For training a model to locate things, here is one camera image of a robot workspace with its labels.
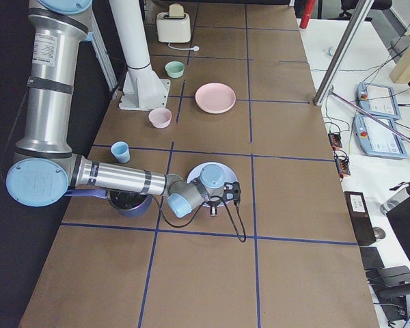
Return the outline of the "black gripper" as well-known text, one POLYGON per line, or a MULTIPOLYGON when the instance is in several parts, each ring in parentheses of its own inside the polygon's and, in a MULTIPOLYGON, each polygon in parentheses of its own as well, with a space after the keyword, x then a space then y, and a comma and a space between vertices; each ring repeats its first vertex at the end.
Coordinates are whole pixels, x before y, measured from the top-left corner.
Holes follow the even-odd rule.
POLYGON ((218 215, 217 208, 223 206, 224 201, 221 196, 213 196, 207 201, 207 206, 209 207, 209 215, 211 217, 216 217, 218 215))

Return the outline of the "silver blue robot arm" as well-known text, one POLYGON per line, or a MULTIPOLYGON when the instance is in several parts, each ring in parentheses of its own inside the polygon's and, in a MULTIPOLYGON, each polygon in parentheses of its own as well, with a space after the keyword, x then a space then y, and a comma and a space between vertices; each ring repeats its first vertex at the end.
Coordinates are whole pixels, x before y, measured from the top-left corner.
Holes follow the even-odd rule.
POLYGON ((177 217, 224 193, 223 170, 207 165, 190 182, 87 159, 103 111, 72 114, 79 45, 96 29, 91 1, 30 1, 28 18, 35 29, 31 74, 23 104, 25 135, 14 149, 5 187, 26 206, 48 206, 70 187, 87 185, 163 195, 177 217))

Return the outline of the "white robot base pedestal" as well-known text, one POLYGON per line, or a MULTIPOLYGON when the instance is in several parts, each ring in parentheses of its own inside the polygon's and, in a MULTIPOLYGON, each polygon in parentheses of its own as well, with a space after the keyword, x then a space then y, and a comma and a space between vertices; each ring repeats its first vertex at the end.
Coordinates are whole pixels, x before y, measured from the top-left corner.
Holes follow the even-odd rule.
POLYGON ((160 79, 152 69, 139 2, 112 0, 109 4, 128 69, 119 108, 149 111, 164 107, 170 80, 160 79))

